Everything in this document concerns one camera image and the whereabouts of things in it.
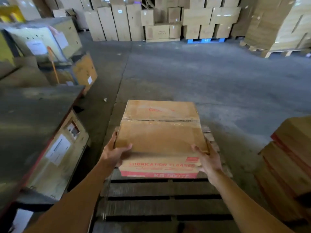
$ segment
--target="hand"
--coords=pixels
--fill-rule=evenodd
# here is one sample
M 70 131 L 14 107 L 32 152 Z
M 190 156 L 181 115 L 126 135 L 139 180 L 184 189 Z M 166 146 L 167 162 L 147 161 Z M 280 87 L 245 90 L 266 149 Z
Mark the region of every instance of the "hand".
M 132 148 L 132 144 L 129 144 L 127 147 L 122 148 L 115 148 L 115 141 L 116 141 L 117 132 L 112 134 L 112 137 L 108 144 L 104 147 L 104 150 L 100 156 L 99 160 L 105 160 L 111 163 L 114 166 L 120 166 L 122 164 L 121 155 L 123 152 L 126 152 Z
M 202 164 L 202 170 L 206 173 L 209 182 L 215 186 L 216 180 L 215 176 L 217 173 L 222 172 L 221 161 L 219 154 L 214 150 L 211 143 L 206 140 L 207 148 L 209 153 L 204 153 L 199 147 L 196 145 L 192 145 L 191 148 L 195 153 L 199 154 L 199 158 Z

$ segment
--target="forearm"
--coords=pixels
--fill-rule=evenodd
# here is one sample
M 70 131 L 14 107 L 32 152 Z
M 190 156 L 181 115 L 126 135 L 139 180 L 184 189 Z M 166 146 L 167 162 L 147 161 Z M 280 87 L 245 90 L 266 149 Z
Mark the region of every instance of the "forearm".
M 113 168 L 114 165 L 100 160 L 82 182 L 65 194 L 25 233 L 85 233 L 103 182 Z
M 242 233 L 293 233 L 282 222 L 252 200 L 222 171 L 215 174 L 215 187 Z

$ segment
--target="right hand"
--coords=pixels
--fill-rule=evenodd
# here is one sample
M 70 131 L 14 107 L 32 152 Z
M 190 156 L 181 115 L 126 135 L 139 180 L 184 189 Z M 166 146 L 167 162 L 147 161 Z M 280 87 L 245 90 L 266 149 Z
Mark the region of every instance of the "right hand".
M 202 170 L 206 173 L 209 182 L 215 186 L 216 184 L 216 175 L 219 172 L 222 172 L 221 161 L 219 154 L 214 150 L 211 143 L 206 140 L 206 144 L 209 150 L 209 153 L 204 153 L 196 145 L 191 145 L 192 150 L 199 154 L 199 158 L 202 164 Z

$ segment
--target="warehouse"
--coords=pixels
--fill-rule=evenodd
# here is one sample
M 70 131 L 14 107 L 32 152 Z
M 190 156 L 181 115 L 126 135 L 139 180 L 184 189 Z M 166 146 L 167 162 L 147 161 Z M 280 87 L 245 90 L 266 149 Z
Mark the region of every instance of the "warehouse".
M 192 144 L 311 231 L 310 0 L 29 1 L 0 9 L 4 232 L 247 232 Z

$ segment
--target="left hand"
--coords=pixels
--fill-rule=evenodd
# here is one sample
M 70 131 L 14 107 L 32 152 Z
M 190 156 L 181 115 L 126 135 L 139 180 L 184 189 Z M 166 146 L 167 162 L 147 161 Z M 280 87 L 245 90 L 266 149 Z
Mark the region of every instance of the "left hand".
M 129 144 L 127 147 L 115 148 L 117 132 L 112 134 L 112 137 L 108 144 L 104 147 L 104 150 L 100 156 L 99 160 L 108 161 L 112 165 L 120 166 L 122 164 L 121 155 L 123 152 L 126 152 L 132 148 L 132 144 Z

